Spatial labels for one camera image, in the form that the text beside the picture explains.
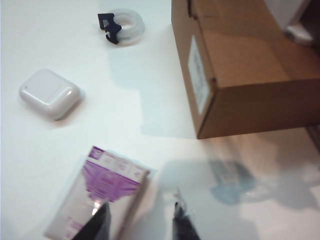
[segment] white package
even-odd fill
[[[81,99],[81,90],[53,71],[42,69],[22,84],[19,95],[41,115],[59,120]]]
[[[106,239],[116,240],[148,174],[146,168],[94,146],[45,236],[71,240],[109,201],[111,223]]]

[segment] transparent tape roll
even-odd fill
[[[141,38],[145,31],[145,24],[136,11],[119,8],[109,13],[114,14],[114,22],[121,26],[121,30],[116,35],[119,44],[132,44]]]

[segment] purple printed design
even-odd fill
[[[90,158],[93,158],[95,160],[99,160],[101,155],[104,153],[104,151],[96,146],[94,146],[89,154]]]
[[[114,202],[121,197],[133,195],[140,185],[136,181],[90,161],[85,162],[82,174],[85,178],[86,190],[90,192],[89,197],[94,201],[108,199]]]

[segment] white object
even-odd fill
[[[80,100],[81,91],[72,82],[42,69],[22,84],[19,95],[40,114],[58,120]]]
[[[298,22],[297,24],[290,25],[285,29],[286,34],[292,38],[297,44],[311,46],[313,44],[313,37],[304,28],[304,26]]]
[[[145,25],[136,11],[119,8],[109,13],[114,14],[114,22],[121,25],[121,30],[116,35],[119,44],[127,45],[139,40],[145,31]]]

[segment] brown cardboard box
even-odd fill
[[[199,139],[320,124],[320,58],[263,0],[172,0],[172,26]]]

